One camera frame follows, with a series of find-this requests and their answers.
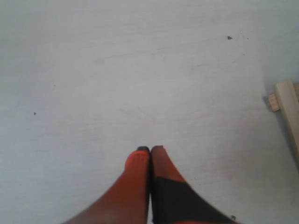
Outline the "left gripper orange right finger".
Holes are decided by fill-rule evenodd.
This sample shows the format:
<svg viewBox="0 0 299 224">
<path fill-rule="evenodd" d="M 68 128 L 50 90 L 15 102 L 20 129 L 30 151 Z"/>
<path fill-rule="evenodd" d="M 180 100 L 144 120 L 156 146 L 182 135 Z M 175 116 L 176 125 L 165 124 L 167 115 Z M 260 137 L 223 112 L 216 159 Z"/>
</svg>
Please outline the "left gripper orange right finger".
<svg viewBox="0 0 299 224">
<path fill-rule="evenodd" d="M 235 224 L 200 197 L 183 178 L 163 146 L 151 150 L 152 214 L 155 224 Z"/>
</svg>

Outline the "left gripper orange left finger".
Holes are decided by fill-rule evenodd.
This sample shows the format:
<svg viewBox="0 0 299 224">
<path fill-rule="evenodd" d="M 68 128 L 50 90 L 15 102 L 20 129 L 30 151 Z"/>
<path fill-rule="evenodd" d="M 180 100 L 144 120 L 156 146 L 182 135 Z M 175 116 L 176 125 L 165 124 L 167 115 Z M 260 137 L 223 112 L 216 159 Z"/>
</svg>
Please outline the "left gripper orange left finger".
<svg viewBox="0 0 299 224">
<path fill-rule="evenodd" d="M 149 207 L 150 150 L 138 147 L 116 182 L 66 224 L 145 224 Z"/>
</svg>

